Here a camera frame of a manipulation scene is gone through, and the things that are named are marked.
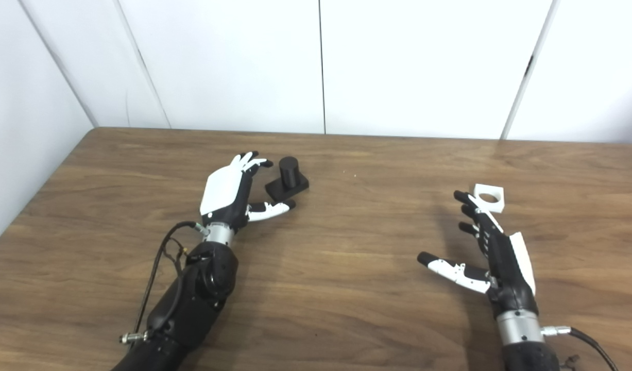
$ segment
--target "wood grain surface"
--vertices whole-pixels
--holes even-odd
[[[501,369],[487,299],[416,261],[484,265],[452,197],[473,183],[506,188],[497,219],[524,234],[542,324],[632,369],[632,145],[108,128],[0,239],[0,370],[113,367],[161,238],[199,219],[207,176],[247,150],[297,157],[311,188],[236,236],[236,291],[182,369]],[[278,172],[259,171],[252,200]],[[163,262],[150,305],[174,274]],[[550,343],[577,371],[607,369],[574,338]]]

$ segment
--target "wall seam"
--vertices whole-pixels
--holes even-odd
[[[515,116],[520,109],[520,104],[528,87],[528,82],[531,80],[533,70],[535,70],[536,63],[538,61],[538,58],[540,57],[540,52],[542,51],[542,47],[544,46],[544,41],[547,39],[549,29],[554,23],[554,16],[556,15],[556,9],[558,9],[558,3],[560,3],[560,0],[552,0],[552,4],[549,6],[547,15],[544,17],[544,23],[542,23],[540,35],[538,35],[538,40],[535,42],[535,46],[533,47],[531,58],[528,60],[526,71],[524,72],[524,76],[522,77],[520,87],[518,88],[518,92],[515,95],[513,105],[510,108],[508,117],[506,118],[506,124],[504,125],[504,129],[501,132],[501,136],[499,137],[499,139],[508,139],[508,134],[510,133],[513,121],[515,120]]]
[[[50,44],[45,39],[45,37],[43,37],[43,34],[41,33],[38,25],[34,21],[34,18],[32,18],[31,14],[29,12],[29,9],[27,8],[27,6],[23,2],[23,0],[17,0],[17,2],[19,3],[19,5],[21,5],[21,8],[22,8],[23,12],[25,13],[25,16],[27,17],[29,23],[31,24],[31,26],[33,27],[34,31],[36,32],[36,34],[41,39],[41,42],[43,43],[43,46],[48,51],[48,54],[50,54],[50,58],[52,58],[52,60],[55,62],[55,65],[57,66],[59,72],[62,74],[62,77],[64,78],[64,81],[66,81],[66,84],[69,86],[69,89],[71,90],[71,93],[73,93],[73,96],[75,96],[76,100],[78,101],[78,104],[80,104],[80,107],[84,111],[84,114],[87,115],[87,119],[89,120],[89,122],[92,124],[92,126],[94,128],[99,127],[100,125],[98,124],[98,121],[94,117],[94,114],[92,113],[92,110],[90,110],[90,108],[87,106],[87,104],[82,100],[82,98],[80,98],[80,95],[78,94],[78,92],[75,89],[75,85],[73,85],[73,83],[71,82],[71,78],[69,78],[69,74],[66,71],[66,67],[64,66],[64,63],[61,61],[59,56],[52,50],[52,48],[50,47]]]
[[[137,58],[137,62],[142,69],[142,74],[144,78],[146,78],[146,83],[151,88],[151,92],[153,93],[153,97],[156,99],[156,103],[160,107],[163,116],[165,117],[165,122],[169,129],[172,129],[172,123],[169,121],[169,116],[167,116],[167,111],[165,111],[165,106],[162,105],[162,101],[160,100],[160,95],[158,94],[158,89],[156,89],[156,84],[153,82],[151,78],[151,74],[149,73],[148,67],[146,66],[146,62],[144,61],[144,57],[142,56],[142,51],[137,45],[137,39],[135,39],[135,35],[132,33],[132,28],[130,28],[130,23],[128,23],[128,17],[126,17],[125,12],[123,11],[123,7],[121,6],[121,2],[119,0],[113,0],[116,12],[118,12],[118,16],[122,21],[123,28],[126,31],[126,35],[128,36],[128,41],[130,45],[132,45],[132,49],[135,53],[135,57]]]

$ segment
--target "white wall panel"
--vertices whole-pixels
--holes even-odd
[[[98,125],[169,127],[116,0],[23,3]]]
[[[632,142],[632,0],[560,3],[508,138]]]
[[[91,128],[22,8],[0,0],[0,235]]]
[[[323,132],[318,0],[122,0],[173,127]]]
[[[327,132],[498,139],[550,4],[321,0]]]

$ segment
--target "robotic hand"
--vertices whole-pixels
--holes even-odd
[[[200,205],[203,226],[181,222],[167,233],[153,263],[136,328],[133,333],[121,336],[121,342],[132,343],[132,347],[113,371],[178,369],[186,355],[205,340],[233,293],[238,269],[238,259],[231,250],[233,236],[249,221],[278,216],[295,207],[292,200],[248,203],[252,177],[260,167],[272,166],[265,158],[255,158],[257,155],[256,151],[237,155],[231,164],[208,177]],[[186,226],[201,232],[204,238],[186,254],[185,266],[181,267],[180,258],[187,251],[179,244],[181,249],[173,258],[166,245],[174,240],[175,230]],[[163,255],[172,260],[178,277],[149,313],[146,331],[137,333]]]
[[[238,232],[248,221],[262,221],[295,207],[292,200],[278,204],[247,204],[252,176],[259,171],[259,167],[273,165],[265,158],[255,158],[257,155],[257,151],[241,153],[233,158],[229,166],[210,174],[199,208],[203,225],[222,223]]]
[[[454,197],[462,202],[462,213],[473,221],[473,225],[460,223],[459,227],[476,238],[489,269],[458,264],[426,252],[417,260],[463,287],[487,294],[499,327],[507,371],[559,370],[558,358],[544,342],[538,322],[535,280],[521,233],[507,237],[473,195],[455,191]]]

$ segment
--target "black fingertip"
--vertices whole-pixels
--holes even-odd
[[[437,256],[434,256],[433,254],[427,253],[426,251],[420,252],[417,256],[417,261],[419,261],[419,263],[425,265],[426,267],[428,267],[428,264],[433,263],[433,261],[435,260],[439,260],[439,258]]]
[[[467,192],[455,191],[453,193],[453,197],[455,199],[459,200],[460,202],[462,202],[462,204],[468,204],[469,203],[469,193],[467,193]]]
[[[266,204],[264,202],[254,202],[249,204],[250,213],[262,213],[266,211]]]
[[[457,227],[460,228],[462,232],[469,233],[470,235],[476,235],[476,233],[478,233],[476,228],[474,228],[474,226],[469,223],[460,222],[458,223]]]
[[[460,210],[462,210],[462,214],[474,219],[476,217],[476,209],[473,209],[471,206],[469,205],[462,205],[460,207]]]
[[[286,206],[288,206],[288,209],[289,209],[289,210],[290,210],[290,209],[294,209],[294,208],[297,206],[297,204],[295,203],[295,201],[294,201],[294,200],[292,200],[292,199],[287,199],[287,200],[285,200],[283,203],[284,203]]]

